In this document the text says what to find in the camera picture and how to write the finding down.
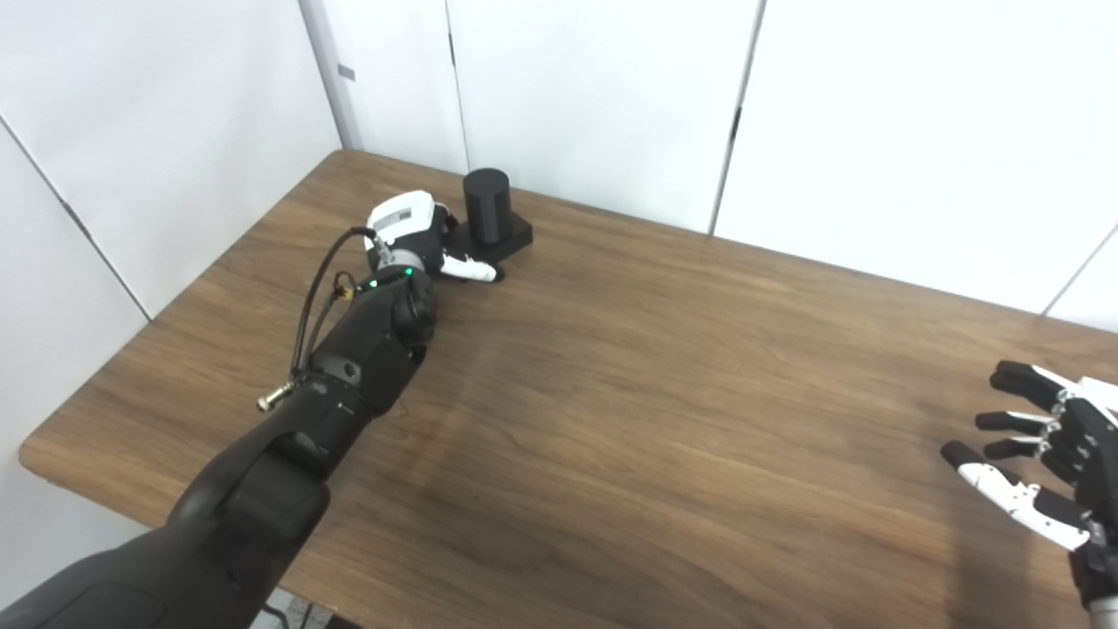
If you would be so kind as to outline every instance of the black robotic arm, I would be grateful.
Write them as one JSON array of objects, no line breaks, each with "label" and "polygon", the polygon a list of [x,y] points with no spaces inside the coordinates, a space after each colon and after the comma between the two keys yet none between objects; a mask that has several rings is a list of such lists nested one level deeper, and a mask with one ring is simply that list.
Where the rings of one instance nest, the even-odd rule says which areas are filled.
[{"label": "black robotic arm", "polygon": [[[372,275],[345,290],[350,307],[302,359],[313,293],[333,252],[354,235],[380,251],[370,254]],[[397,234],[392,247],[372,228],[347,231],[312,284],[291,381],[260,402],[274,412],[201,470],[167,524],[66,568],[0,611],[0,629],[248,627],[325,513],[326,480],[424,362],[437,297],[419,255],[426,251],[406,250],[416,239],[406,236]]]}]

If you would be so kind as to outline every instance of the robot finger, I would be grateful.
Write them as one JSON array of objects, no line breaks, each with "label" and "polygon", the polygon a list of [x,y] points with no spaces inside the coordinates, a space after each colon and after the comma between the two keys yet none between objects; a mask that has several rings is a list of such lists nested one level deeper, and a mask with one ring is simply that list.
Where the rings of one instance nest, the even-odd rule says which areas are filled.
[{"label": "robot finger", "polygon": [[1073,551],[1090,537],[1076,502],[1039,485],[1025,485],[1020,476],[993,466],[959,441],[940,450],[955,471],[1013,520],[1042,537]]},{"label": "robot finger", "polygon": [[439,271],[462,277],[463,279],[477,279],[480,282],[500,282],[504,278],[504,270],[496,265],[476,260],[468,255],[452,252],[443,249],[443,266]]},{"label": "robot finger", "polygon": [[997,391],[1020,395],[1050,413],[1063,411],[1065,391],[1076,391],[1076,383],[1036,365],[1002,361],[989,377]]},{"label": "robot finger", "polygon": [[1040,437],[1011,437],[983,447],[983,455],[995,461],[1014,457],[1036,457],[1046,448]]},{"label": "robot finger", "polygon": [[1041,437],[1053,425],[1048,416],[1031,416],[1013,411],[995,411],[975,416],[978,430],[1013,430],[1029,437]]},{"label": "robot finger", "polygon": [[1039,437],[1013,437],[983,447],[983,455],[995,461],[1026,457],[1039,459],[1060,480],[1074,486],[1083,469],[1082,458],[1063,445],[1054,446]]}]

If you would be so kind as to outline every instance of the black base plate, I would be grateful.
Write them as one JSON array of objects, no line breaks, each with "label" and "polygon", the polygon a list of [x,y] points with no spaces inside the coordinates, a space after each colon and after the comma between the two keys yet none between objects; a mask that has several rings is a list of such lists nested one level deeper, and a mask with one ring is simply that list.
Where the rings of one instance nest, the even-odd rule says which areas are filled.
[{"label": "black base plate", "polygon": [[447,248],[461,250],[474,259],[496,264],[532,244],[532,223],[515,211],[512,212],[512,235],[495,245],[484,245],[474,240],[470,223],[461,222],[446,235]]}]

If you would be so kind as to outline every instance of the white robotic hand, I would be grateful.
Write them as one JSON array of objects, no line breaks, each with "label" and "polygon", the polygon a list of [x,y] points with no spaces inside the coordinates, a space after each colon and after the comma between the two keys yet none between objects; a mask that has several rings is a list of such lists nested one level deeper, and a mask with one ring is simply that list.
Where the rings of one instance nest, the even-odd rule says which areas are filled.
[{"label": "white robotic hand", "polygon": [[[1118,478],[1093,478],[1092,457],[1098,463],[1100,447],[1118,445],[1118,421],[1107,410],[1114,404],[1118,388],[1084,379],[1077,384],[1052,372],[1003,361],[989,379],[998,391],[1025,398],[1051,416],[999,411],[980,413],[975,426],[987,431],[1015,431],[1011,437],[988,444],[985,458],[958,441],[946,445],[941,454],[959,476],[1015,521],[1069,551],[1082,546],[1092,534],[1092,514],[1102,488],[1118,487]],[[1076,488],[1076,501],[1039,485],[1027,485],[1017,475],[998,468],[988,459],[1031,457],[1041,461],[1061,480]],[[1081,486],[1084,479],[1090,487]]]},{"label": "white robotic hand", "polygon": [[436,203],[429,192],[415,190],[397,194],[369,213],[367,226],[376,229],[380,242],[364,239],[375,268],[407,265],[426,271],[443,273],[464,279],[498,282],[504,271],[444,244],[447,230],[457,225],[446,206]]},{"label": "white robotic hand", "polygon": [[1118,629],[1118,387],[1073,383],[1034,365],[1003,361],[989,379],[1049,416],[994,412],[979,430],[1022,435],[988,444],[989,459],[1032,457],[1074,488],[1074,499],[987,463],[958,441],[940,450],[966,482],[1013,520],[1069,551],[1080,601],[1096,629]]}]

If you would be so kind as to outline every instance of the cable connector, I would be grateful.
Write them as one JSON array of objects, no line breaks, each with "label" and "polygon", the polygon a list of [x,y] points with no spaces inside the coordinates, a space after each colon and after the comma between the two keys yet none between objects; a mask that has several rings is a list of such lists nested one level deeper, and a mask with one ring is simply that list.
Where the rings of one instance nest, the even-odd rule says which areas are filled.
[{"label": "cable connector", "polygon": [[287,382],[280,389],[273,391],[267,395],[262,395],[256,400],[256,409],[262,413],[267,413],[268,411],[275,410],[276,406],[284,398],[291,395],[291,392],[295,390],[295,383]]}]

